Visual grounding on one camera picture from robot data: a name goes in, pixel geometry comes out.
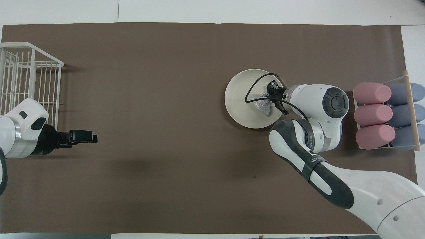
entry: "pink cylinder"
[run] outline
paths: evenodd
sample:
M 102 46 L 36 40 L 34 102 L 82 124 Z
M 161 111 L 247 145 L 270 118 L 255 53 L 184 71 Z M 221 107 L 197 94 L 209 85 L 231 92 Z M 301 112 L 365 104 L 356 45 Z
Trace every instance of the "pink cylinder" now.
M 391 120 L 393 111 L 388 105 L 362 105 L 354 112 L 354 119 L 362 127 L 381 125 Z
M 391 89 L 380 83 L 363 82 L 354 88 L 353 97 L 359 104 L 380 104 L 390 99 Z
M 393 141 L 396 132 L 389 125 L 373 125 L 361 128 L 356 133 L 357 144 L 363 149 L 379 148 Z

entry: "brown tabletop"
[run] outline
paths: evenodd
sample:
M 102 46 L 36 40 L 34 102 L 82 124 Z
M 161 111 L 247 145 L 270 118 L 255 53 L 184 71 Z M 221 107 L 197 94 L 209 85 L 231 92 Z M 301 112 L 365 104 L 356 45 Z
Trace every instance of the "brown tabletop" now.
M 273 153 L 270 128 L 234 122 L 224 91 L 250 68 L 345 91 L 391 80 L 405 69 L 399 26 L 10 25 L 2 42 L 65 62 L 59 129 L 99 136 L 8 159 L 2 233 L 373 233 Z M 413 151 L 360 150 L 355 131 L 350 111 L 340 145 L 321 155 L 416 182 Z

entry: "white floor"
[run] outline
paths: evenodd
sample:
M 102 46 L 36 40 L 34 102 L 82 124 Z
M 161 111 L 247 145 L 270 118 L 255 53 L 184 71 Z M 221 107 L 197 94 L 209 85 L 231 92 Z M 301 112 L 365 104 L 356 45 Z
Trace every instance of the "white floor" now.
M 406 68 L 411 81 L 425 84 L 425 3 L 421 0 L 0 0 L 0 29 L 7 24 L 108 22 L 403 25 Z M 418 184 L 425 188 L 423 150 L 415 157 Z M 163 235 L 121 234 L 113 238 L 135 236 Z M 253 238 L 259 235 L 193 236 Z

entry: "black cable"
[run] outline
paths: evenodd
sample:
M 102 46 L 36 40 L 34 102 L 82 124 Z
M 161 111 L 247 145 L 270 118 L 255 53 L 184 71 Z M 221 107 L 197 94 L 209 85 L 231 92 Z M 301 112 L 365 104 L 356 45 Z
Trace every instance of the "black cable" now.
M 281 81 L 280 76 L 276 75 L 275 73 L 267 73 L 267 74 L 264 74 L 264 75 L 260 76 L 260 78 L 258 78 L 258 79 L 254 82 L 254 84 L 251 86 L 251 88 L 249 88 L 249 91 L 247 92 L 247 94 L 246 94 L 246 96 L 245 96 L 245 102 L 246 102 L 246 103 L 251 103 L 251 102 L 259 101 L 259 100 L 278 100 L 278 101 L 280 101 L 280 102 L 283 102 L 283 103 L 285 103 L 285 104 L 288 104 L 288 105 L 290 105 L 290 106 L 294 107 L 297 111 L 299 111 L 299 112 L 303 115 L 303 117 L 304 117 L 304 118 L 307 120 L 307 122 L 308 122 L 308 120 L 309 120 L 309 119 L 307 118 L 306 114 L 304 114 L 304 112 L 303 112 L 302 110 L 300 110 L 297 106 L 295 106 L 294 104 L 292 104 L 292 103 L 290 103 L 290 102 L 288 102 L 288 101 L 286 101 L 286 100 L 282 100 L 282 99 L 278 99 L 278 98 L 271 98 L 271 97 L 262 97 L 262 98 L 258 98 L 258 99 L 248 100 L 248 95 L 251 93 L 251 90 L 252 90 L 252 88 L 254 88 L 255 84 L 257 84 L 257 82 L 258 82 L 259 80 L 261 80 L 263 77 L 265 77 L 265 76 L 270 76 L 270 75 L 272 75 L 272 76 L 276 77 L 277 79 L 279 79 L 279 81 Z

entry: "round plate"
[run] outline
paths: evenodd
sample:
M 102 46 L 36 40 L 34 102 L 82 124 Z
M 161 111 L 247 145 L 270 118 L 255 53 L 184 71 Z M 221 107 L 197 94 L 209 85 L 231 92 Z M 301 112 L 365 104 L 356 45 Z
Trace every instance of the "round plate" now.
M 233 77 L 226 88 L 224 101 L 227 111 L 230 116 L 240 125 L 247 128 L 264 128 L 276 122 L 282 112 L 273 105 L 270 107 L 270 114 L 267 116 L 257 109 L 254 102 L 246 103 L 245 96 L 249 88 L 262 75 L 267 74 L 267 71 L 260 69 L 245 70 Z M 276 80 L 278 85 L 281 83 L 272 75 L 263 77 L 248 96 L 248 100 L 260 97 L 267 89 L 267 84 Z

